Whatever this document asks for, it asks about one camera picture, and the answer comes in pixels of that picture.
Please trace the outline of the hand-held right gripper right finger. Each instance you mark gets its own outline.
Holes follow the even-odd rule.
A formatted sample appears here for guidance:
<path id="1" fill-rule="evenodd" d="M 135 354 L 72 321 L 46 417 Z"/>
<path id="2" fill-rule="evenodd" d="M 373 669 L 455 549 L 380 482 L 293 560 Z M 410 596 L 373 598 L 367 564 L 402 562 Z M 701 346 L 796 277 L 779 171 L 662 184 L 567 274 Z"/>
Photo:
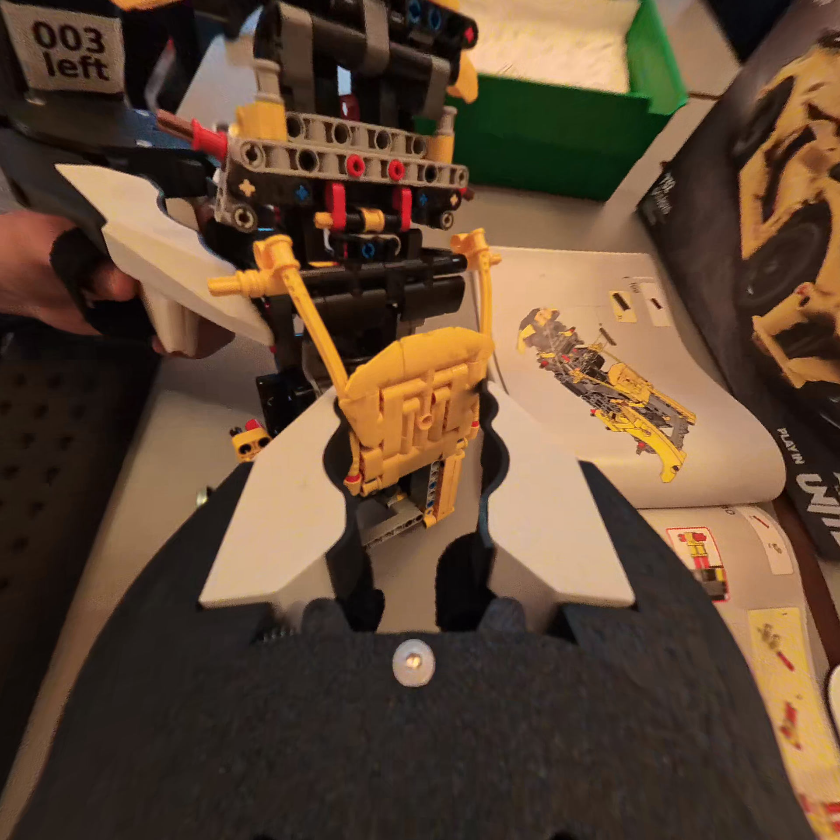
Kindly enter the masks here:
<path id="1" fill-rule="evenodd" d="M 636 596 L 585 469 L 497 384 L 479 389 L 476 526 L 437 563 L 436 625 L 476 630 L 492 602 L 547 632 L 562 607 L 626 608 Z"/>

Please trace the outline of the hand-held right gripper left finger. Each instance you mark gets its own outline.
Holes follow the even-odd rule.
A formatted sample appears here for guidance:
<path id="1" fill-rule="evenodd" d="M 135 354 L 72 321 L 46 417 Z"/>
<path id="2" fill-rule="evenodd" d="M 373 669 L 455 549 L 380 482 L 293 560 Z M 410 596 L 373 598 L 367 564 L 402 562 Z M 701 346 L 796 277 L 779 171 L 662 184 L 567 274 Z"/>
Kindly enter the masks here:
<path id="1" fill-rule="evenodd" d="M 250 465 L 201 606 L 268 604 L 299 629 L 307 605 L 325 598 L 352 629 L 376 630 L 384 595 L 362 547 L 357 500 L 343 484 L 351 459 L 348 424 L 335 392 L 325 392 Z"/>

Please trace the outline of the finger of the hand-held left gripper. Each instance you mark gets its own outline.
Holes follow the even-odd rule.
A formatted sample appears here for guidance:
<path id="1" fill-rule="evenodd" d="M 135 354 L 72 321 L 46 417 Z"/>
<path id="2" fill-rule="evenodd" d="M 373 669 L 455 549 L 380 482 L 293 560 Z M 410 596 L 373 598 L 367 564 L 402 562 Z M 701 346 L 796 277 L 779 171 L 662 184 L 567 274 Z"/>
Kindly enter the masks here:
<path id="1" fill-rule="evenodd" d="M 235 268 L 209 250 L 196 230 L 165 211 L 156 185 L 138 175 L 91 164 L 57 164 L 57 171 L 104 218 L 108 254 L 140 283 L 140 297 L 165 349 L 194 349 L 200 319 L 266 347 L 269 325 L 242 297 L 213 297 L 210 279 Z"/>

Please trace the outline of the yellow brick car model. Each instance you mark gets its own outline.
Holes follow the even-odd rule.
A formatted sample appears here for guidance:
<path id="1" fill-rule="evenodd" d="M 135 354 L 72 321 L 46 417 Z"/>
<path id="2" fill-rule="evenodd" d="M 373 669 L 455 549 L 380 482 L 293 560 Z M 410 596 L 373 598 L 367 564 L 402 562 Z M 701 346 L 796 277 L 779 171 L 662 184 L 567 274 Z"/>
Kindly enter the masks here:
<path id="1" fill-rule="evenodd" d="M 448 97 L 477 98 L 476 21 L 458 2 L 202 2 L 235 37 L 259 7 L 254 100 L 225 133 L 158 112 L 219 164 L 214 218 L 252 270 L 211 280 L 272 332 L 280 431 L 330 383 L 349 428 L 343 487 L 392 510 L 360 549 L 455 508 L 494 351 L 485 233 L 449 230 L 469 172 Z"/>

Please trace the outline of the grey desk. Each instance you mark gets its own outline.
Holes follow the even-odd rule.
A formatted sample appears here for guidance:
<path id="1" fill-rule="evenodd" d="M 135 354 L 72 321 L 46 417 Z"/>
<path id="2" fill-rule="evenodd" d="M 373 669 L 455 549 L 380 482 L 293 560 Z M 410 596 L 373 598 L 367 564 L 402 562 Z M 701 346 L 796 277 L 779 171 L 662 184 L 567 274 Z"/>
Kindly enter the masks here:
<path id="1" fill-rule="evenodd" d="M 680 2 L 667 34 L 689 93 L 614 195 L 604 204 L 481 187 L 458 214 L 496 246 L 654 254 L 635 214 L 664 164 L 735 78 L 739 63 L 700 2 Z M 266 352 L 237 339 L 204 362 L 164 362 L 112 493 L 30 714 L 2 794 L 2 838 L 25 812 L 81 667 L 119 600 L 157 550 L 195 511 L 200 486 L 234 468 L 225 443 L 241 410 L 256 406 L 253 383 Z"/>

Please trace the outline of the person's left hand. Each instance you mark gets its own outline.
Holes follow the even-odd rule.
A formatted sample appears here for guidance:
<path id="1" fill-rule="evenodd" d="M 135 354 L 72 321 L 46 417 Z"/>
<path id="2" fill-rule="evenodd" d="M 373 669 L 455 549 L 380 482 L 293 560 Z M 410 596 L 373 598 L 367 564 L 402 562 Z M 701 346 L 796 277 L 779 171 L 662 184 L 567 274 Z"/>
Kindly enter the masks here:
<path id="1" fill-rule="evenodd" d="M 75 225 L 62 217 L 18 209 L 1 216 L 1 313 L 34 319 L 64 333 L 97 336 L 49 263 L 56 240 Z M 88 302 L 135 299 L 139 284 L 109 262 L 101 262 L 86 280 Z M 234 334 L 201 319 L 196 351 L 203 359 L 234 340 Z"/>

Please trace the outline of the small yellow brick piece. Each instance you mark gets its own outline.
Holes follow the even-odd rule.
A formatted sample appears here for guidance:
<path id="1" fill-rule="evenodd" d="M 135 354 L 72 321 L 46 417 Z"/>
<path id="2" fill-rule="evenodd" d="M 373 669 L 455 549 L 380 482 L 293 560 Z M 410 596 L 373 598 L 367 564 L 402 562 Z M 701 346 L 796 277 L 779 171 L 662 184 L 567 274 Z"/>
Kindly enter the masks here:
<path id="1" fill-rule="evenodd" d="M 230 428 L 228 433 L 239 463 L 254 460 L 271 440 L 266 427 L 256 418 L 249 419 L 244 427 Z"/>

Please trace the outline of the open instruction booklet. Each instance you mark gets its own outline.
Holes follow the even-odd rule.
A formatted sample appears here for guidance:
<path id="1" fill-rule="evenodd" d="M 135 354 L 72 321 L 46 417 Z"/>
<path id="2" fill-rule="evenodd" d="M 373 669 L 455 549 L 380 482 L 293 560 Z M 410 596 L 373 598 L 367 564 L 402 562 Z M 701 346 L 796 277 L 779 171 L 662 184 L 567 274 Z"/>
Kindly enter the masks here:
<path id="1" fill-rule="evenodd" d="M 777 444 L 690 355 L 650 257 L 498 251 L 494 376 L 687 567 L 748 661 L 812 830 L 838 838 L 838 747 L 814 626 L 770 510 L 784 478 Z"/>

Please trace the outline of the black perforated board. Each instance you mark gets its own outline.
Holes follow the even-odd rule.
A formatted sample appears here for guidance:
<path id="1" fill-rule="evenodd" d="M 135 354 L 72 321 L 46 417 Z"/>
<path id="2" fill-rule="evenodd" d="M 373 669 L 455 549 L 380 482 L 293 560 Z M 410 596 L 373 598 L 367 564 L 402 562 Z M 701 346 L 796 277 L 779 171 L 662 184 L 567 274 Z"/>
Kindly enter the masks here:
<path id="1" fill-rule="evenodd" d="M 159 364 L 139 343 L 2 321 L 2 787 Z"/>

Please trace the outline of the toy car box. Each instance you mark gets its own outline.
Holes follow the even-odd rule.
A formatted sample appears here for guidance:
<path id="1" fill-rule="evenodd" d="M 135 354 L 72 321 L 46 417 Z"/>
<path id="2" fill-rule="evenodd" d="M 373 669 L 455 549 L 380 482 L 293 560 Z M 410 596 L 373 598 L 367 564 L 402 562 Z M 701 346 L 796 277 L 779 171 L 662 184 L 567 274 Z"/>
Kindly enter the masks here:
<path id="1" fill-rule="evenodd" d="M 839 552 L 839 9 L 793 2 L 640 201 L 732 393 Z"/>

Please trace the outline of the green plastic bin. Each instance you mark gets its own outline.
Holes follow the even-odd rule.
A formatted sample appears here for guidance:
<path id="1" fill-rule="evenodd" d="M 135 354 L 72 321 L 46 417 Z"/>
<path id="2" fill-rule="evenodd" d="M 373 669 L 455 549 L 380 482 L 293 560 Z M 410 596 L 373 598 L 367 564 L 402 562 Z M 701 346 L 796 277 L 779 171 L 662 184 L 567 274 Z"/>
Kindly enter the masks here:
<path id="1" fill-rule="evenodd" d="M 688 99 L 655 2 L 626 48 L 628 93 L 480 75 L 475 102 L 449 98 L 470 184 L 608 200 Z"/>

